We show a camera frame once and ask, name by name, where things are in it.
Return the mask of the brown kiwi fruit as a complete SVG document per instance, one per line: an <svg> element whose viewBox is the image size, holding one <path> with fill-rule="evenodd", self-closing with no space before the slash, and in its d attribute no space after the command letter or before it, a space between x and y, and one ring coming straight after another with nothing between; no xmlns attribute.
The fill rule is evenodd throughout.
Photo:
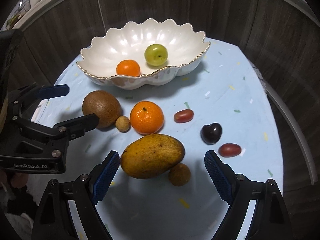
<svg viewBox="0 0 320 240"><path fill-rule="evenodd" d="M95 114L99 118L97 128L113 125L121 116L121 105L110 93L96 90L86 95L82 102L83 115Z"/></svg>

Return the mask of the small tan longan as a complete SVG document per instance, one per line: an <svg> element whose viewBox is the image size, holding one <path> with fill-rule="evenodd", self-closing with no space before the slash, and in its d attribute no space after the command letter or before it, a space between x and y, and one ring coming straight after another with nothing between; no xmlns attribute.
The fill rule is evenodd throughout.
<svg viewBox="0 0 320 240"><path fill-rule="evenodd" d="M130 120L126 116L120 116L115 123L116 128L120 132L127 132L131 125L130 125Z"/></svg>

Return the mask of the large orange mandarin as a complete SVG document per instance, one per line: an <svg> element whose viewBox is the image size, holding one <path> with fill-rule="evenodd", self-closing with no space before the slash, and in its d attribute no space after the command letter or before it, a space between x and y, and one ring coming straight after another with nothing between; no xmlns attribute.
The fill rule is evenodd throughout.
<svg viewBox="0 0 320 240"><path fill-rule="evenodd" d="M157 133L164 125L162 109L151 101L140 101L130 112L130 123L141 135Z"/></svg>

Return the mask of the red grape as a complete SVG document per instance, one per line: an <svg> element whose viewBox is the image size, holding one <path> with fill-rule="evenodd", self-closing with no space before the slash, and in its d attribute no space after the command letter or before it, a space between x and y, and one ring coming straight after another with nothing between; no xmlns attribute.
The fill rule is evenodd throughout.
<svg viewBox="0 0 320 240"><path fill-rule="evenodd" d="M185 123L193 119L194 112L191 109L184 109L174 114L174 121L176 123Z"/></svg>
<svg viewBox="0 0 320 240"><path fill-rule="evenodd" d="M218 153L222 157L231 158L239 155L242 149L239 145L233 143L226 143L219 147Z"/></svg>

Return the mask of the yellow mango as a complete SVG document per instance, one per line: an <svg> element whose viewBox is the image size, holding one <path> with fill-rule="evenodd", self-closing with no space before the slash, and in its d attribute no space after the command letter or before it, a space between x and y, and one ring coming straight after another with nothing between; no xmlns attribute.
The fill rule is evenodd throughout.
<svg viewBox="0 0 320 240"><path fill-rule="evenodd" d="M184 156L185 148L179 140L151 134L129 144L120 156L120 165L132 178L151 179L176 166Z"/></svg>

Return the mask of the brown longan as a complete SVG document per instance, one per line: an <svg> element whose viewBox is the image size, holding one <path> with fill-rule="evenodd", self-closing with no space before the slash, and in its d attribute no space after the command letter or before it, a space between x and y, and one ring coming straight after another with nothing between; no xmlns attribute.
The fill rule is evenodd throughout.
<svg viewBox="0 0 320 240"><path fill-rule="evenodd" d="M183 186L191 179L191 171L185 164L179 163L174 166L168 174L168 180L174 186Z"/></svg>

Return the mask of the dark purple cherry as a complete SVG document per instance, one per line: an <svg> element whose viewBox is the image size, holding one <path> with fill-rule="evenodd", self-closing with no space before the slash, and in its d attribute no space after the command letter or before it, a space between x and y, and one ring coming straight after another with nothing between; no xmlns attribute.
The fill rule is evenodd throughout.
<svg viewBox="0 0 320 240"><path fill-rule="evenodd" d="M216 144L222 135L222 127L219 123L214 122L210 125L204 125L200 132L202 140L208 144Z"/></svg>

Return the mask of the white scalloped ceramic bowl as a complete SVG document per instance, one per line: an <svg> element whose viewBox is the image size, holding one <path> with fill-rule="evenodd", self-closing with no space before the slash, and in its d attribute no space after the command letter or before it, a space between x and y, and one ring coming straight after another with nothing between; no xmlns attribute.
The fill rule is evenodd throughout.
<svg viewBox="0 0 320 240"><path fill-rule="evenodd" d="M190 23L178 25L169 18L158 22L148 18L143 23L127 22L123 28L110 28L103 37L94 37L91 45L80 51L77 67L101 86L116 86L134 90L143 85L162 86L175 77L197 68L210 48L204 31L195 32ZM159 66L147 64L146 48L161 44L168 51L167 61ZM118 75L116 66L123 60L134 60L140 66L140 76Z"/></svg>

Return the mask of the small orange mandarin in bowl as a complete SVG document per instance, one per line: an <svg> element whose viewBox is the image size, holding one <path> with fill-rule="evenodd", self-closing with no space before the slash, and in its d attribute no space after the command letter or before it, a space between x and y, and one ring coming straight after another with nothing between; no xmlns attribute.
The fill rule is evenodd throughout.
<svg viewBox="0 0 320 240"><path fill-rule="evenodd" d="M118 63L116 73L118 75L138 77L140 76L140 66L134 60L123 60Z"/></svg>

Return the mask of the light blue patterned tablecloth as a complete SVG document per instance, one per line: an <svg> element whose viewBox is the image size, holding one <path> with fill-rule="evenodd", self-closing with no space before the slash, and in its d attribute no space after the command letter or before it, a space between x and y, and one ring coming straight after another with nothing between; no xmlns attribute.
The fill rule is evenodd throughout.
<svg viewBox="0 0 320 240"><path fill-rule="evenodd" d="M274 179L283 187L283 156L277 126L265 90L250 62L237 46L212 40L198 67L163 86L145 85L135 90L106 87L129 116L140 101L161 107L162 133L178 139L185 148L183 163L190 181L176 187L167 174L139 180L122 169L112 181L97 211L114 239L211 239L228 204L221 200L207 170L204 155L225 143L238 144L242 152L223 158L236 173L248 179ZM176 123L174 114L191 109L194 117ZM206 144L204 125L217 122L220 140Z"/></svg>

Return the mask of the green round plum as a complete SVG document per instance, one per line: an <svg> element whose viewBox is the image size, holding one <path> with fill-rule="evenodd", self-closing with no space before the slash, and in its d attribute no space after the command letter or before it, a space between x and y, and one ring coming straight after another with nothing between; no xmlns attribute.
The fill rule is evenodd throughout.
<svg viewBox="0 0 320 240"><path fill-rule="evenodd" d="M144 57L147 64L159 67L167 62L168 51L161 44L152 44L146 48Z"/></svg>

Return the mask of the dark wood cabinet fronts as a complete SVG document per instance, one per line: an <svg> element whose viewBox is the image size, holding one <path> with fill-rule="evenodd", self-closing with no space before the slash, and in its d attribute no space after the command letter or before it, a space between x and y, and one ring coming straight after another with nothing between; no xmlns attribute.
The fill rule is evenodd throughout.
<svg viewBox="0 0 320 240"><path fill-rule="evenodd" d="M311 150L318 182L311 185L295 136L267 95L283 156L283 187L295 239L319 239L319 25L284 0L65 0L36 19L14 49L9 89L67 84L69 94L45 100L35 121L55 123L82 115L93 83L76 65L94 37L127 22L173 19L204 31L206 41L237 46L297 120Z"/></svg>

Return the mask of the grey chair frame bar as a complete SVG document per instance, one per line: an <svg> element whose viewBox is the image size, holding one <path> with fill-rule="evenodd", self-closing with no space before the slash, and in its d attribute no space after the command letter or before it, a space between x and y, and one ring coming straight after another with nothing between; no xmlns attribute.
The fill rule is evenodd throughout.
<svg viewBox="0 0 320 240"><path fill-rule="evenodd" d="M265 90L267 95L271 98L272 102L277 107L278 111L280 111L282 117L285 119L286 123L291 129L291 132L295 136L295 139L299 144L300 150L303 154L308 169L311 185L315 185L318 182L317 170L311 154L310 147L308 145L306 137L302 132L302 129L300 128L297 120L295 119L285 102L282 100L279 94L271 87L271 85L266 81Z"/></svg>

